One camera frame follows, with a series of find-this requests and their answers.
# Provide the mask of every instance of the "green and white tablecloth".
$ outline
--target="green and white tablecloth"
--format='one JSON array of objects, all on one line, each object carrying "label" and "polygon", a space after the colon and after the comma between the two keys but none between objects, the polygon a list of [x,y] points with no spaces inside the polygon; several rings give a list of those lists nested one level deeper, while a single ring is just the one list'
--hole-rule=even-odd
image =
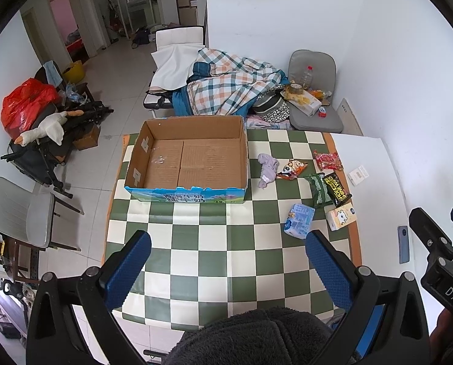
[{"label": "green and white tablecloth", "polygon": [[[250,179],[243,204],[149,203],[124,189],[137,135],[124,136],[124,157],[111,205],[105,258],[123,248],[137,229],[152,238],[152,253],[121,309],[123,318],[158,327],[191,330],[255,308],[287,306],[325,319],[333,306],[304,250],[304,241],[283,232],[291,207],[313,205],[309,183],[277,179],[258,188],[259,153],[308,164],[319,172],[312,151],[327,152],[315,132],[248,130]],[[348,228],[331,232],[325,210],[319,229],[350,256]]]}]

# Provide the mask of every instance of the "blue smartphone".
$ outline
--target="blue smartphone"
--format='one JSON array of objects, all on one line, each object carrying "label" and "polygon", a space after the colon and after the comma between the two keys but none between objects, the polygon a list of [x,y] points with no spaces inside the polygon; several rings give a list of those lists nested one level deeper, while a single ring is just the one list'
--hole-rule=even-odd
[{"label": "blue smartphone", "polygon": [[398,226],[399,263],[409,262],[409,231],[407,226]]}]

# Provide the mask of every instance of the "white stuffed toy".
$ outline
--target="white stuffed toy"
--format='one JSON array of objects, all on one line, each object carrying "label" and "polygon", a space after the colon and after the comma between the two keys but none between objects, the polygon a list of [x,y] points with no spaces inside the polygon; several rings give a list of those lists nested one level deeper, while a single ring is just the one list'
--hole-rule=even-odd
[{"label": "white stuffed toy", "polygon": [[46,116],[39,126],[32,130],[27,130],[20,134],[15,140],[15,144],[20,144],[22,147],[25,147],[27,144],[30,144],[36,139],[42,139],[43,137],[49,137],[57,145],[62,144],[62,138],[64,137],[64,130],[62,125],[67,122],[68,116],[81,116],[84,114],[84,111],[63,111],[56,112]]}]

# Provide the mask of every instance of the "plastic bottle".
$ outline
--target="plastic bottle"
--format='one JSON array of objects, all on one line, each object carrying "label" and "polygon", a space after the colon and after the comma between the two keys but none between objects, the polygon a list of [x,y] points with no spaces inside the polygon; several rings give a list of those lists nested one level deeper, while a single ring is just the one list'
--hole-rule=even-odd
[{"label": "plastic bottle", "polygon": [[300,84],[302,85],[304,89],[308,90],[311,87],[311,84],[313,83],[313,68],[309,65],[305,72],[303,73],[303,76],[301,76]]}]

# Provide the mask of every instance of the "metal screw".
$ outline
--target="metal screw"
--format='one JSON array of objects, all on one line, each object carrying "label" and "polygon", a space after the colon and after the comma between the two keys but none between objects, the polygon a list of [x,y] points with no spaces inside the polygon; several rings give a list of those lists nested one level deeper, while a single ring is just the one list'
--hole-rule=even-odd
[{"label": "metal screw", "polygon": [[404,278],[407,281],[413,281],[415,279],[414,274],[412,274],[411,272],[404,272]]},{"label": "metal screw", "polygon": [[372,271],[369,268],[367,268],[366,266],[360,266],[359,273],[362,276],[370,276],[370,273],[372,273]]},{"label": "metal screw", "polygon": [[99,271],[100,271],[100,268],[98,266],[92,266],[92,267],[86,269],[86,275],[89,277],[93,277],[93,276],[96,276]]},{"label": "metal screw", "polygon": [[54,273],[47,272],[42,276],[42,281],[45,281],[45,282],[51,281],[53,279],[53,277],[54,277]]}]

